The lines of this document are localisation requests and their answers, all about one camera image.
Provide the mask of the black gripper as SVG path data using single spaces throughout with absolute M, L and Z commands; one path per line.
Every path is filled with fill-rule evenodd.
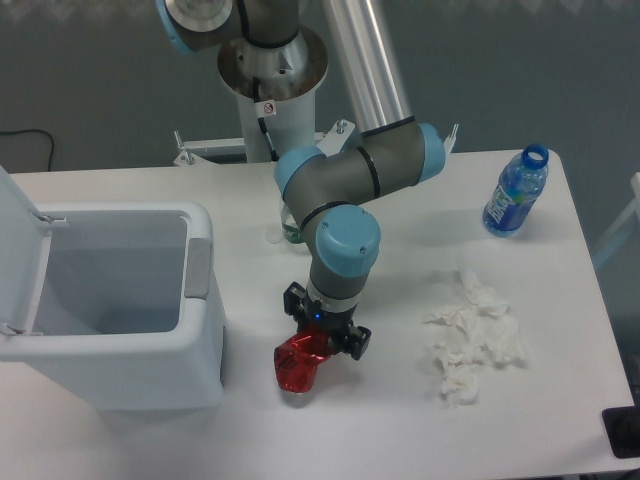
M 302 285 L 292 282 L 283 293 L 284 312 L 296 322 L 298 331 L 314 328 L 326 333 L 341 352 L 359 361 L 369 346 L 372 332 L 366 327 L 353 325 L 357 305 L 352 304 L 349 309 L 327 309 L 324 300 L 324 297 L 306 292 Z

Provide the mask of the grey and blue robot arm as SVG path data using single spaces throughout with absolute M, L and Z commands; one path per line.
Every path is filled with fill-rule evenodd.
M 318 335 L 323 348 L 359 359 L 371 333 L 354 324 L 353 314 L 381 235 L 364 204 L 436 176 L 446 157 L 435 129 L 413 116 L 381 3 L 322 5 L 361 134 L 334 155 L 311 136 L 285 150 L 270 123 L 286 102 L 314 91 L 328 68 L 322 40 L 300 22 L 298 2 L 160 1 L 156 7 L 177 47 L 219 47 L 222 79 L 255 110 L 281 198 L 312 256 L 308 283 L 285 292 L 286 313 L 300 331 Z

